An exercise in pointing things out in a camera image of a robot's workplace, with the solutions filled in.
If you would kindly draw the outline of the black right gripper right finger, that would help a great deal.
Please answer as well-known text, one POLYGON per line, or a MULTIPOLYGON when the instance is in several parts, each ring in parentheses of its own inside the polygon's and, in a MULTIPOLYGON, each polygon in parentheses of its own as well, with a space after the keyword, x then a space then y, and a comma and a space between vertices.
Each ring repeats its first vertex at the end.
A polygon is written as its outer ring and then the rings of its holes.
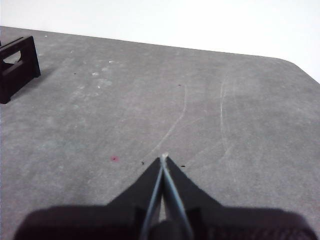
POLYGON ((314 240, 306 219, 278 208, 226 206, 219 203, 165 156, 164 192, 171 218, 193 240, 314 240))

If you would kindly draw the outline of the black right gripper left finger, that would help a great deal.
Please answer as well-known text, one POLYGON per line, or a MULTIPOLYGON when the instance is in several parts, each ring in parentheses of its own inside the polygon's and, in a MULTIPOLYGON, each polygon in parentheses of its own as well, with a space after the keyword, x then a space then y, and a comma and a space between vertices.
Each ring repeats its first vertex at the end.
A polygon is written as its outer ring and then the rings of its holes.
POLYGON ((61 205, 29 213, 16 240, 137 240, 149 225, 162 181, 156 158, 125 191, 105 205, 61 205))

